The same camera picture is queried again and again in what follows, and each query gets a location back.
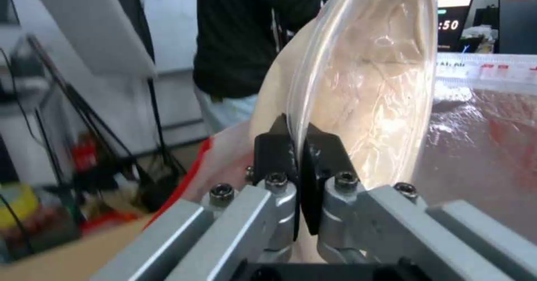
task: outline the silver metal bar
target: silver metal bar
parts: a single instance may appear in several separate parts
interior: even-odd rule
[[[91,279],[162,280],[212,222],[203,207],[179,200]]]
[[[511,280],[391,187],[359,193],[345,220],[380,262],[409,258],[434,280]]]
[[[259,258],[277,223],[274,195],[246,186],[166,280],[229,280],[242,260]]]
[[[427,213],[515,280],[537,280],[537,247],[466,201]]]

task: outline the monitor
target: monitor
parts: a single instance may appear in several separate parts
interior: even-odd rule
[[[438,51],[456,52],[473,0],[438,0]]]
[[[537,55],[535,29],[537,0],[499,1],[499,53]]]

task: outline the laptop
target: laptop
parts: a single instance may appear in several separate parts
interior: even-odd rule
[[[438,52],[457,52],[474,0],[438,0]]]

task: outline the bolt head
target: bolt head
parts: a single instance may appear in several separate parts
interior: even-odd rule
[[[211,188],[209,197],[212,204],[216,206],[226,206],[233,201],[235,190],[230,184],[219,183]]]
[[[418,199],[418,190],[409,183],[396,183],[394,189],[401,193],[406,199],[415,202]]]
[[[336,174],[334,185],[336,186],[336,190],[347,193],[354,191],[358,183],[358,177],[354,172],[342,171]]]
[[[248,183],[253,183],[253,167],[252,166],[246,167],[246,175],[244,176],[244,179]]]
[[[287,175],[285,173],[270,173],[265,177],[265,189],[274,194],[282,193],[287,188]]]

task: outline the red marking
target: red marking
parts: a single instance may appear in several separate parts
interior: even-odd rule
[[[151,220],[149,220],[149,222],[146,224],[146,226],[143,227],[143,229],[146,229],[146,227],[152,224],[158,217],[160,217],[164,212],[166,212],[169,207],[171,207],[178,199],[181,198],[182,194],[186,191],[186,188],[188,187],[190,182],[192,182],[192,180],[194,179],[194,176],[196,176],[196,174],[198,173],[201,163],[205,158],[205,153],[209,149],[211,149],[211,147],[213,147],[212,142],[213,138],[208,138],[203,142],[200,151],[198,152],[198,157],[196,158],[194,164],[192,164],[192,168],[190,169],[190,171],[188,171],[185,178],[183,178],[175,191],[173,191],[169,199],[162,205],[162,207],[155,213],[155,215],[153,215]]]

